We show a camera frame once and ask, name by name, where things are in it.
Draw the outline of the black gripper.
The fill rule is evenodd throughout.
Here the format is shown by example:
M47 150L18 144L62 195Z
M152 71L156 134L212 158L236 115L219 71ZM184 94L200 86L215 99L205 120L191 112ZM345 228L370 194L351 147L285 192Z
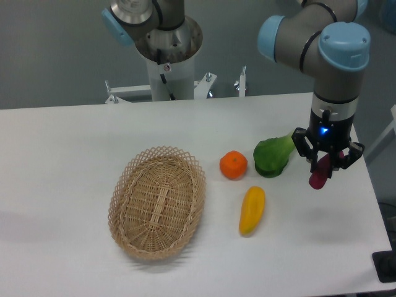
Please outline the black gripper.
M365 146L350 139L357 103L358 100L348 103L312 101L308 129L297 127L291 136L299 155L311 164L311 173L317 168L318 152L329 153L328 178L333 171L345 170L363 156ZM346 148L348 154L342 155Z

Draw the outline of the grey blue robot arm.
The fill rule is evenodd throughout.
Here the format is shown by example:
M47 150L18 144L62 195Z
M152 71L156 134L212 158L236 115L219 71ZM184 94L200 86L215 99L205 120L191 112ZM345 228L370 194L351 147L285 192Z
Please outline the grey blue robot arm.
M302 1L292 18L269 17L257 36L267 59L314 78L309 126L291 139L312 173L346 169L364 152L350 131L369 62L371 37L356 23L366 1ZM194 58L202 30L185 14L183 1L112 1L101 13L112 36L135 46L147 62L152 99L192 100Z

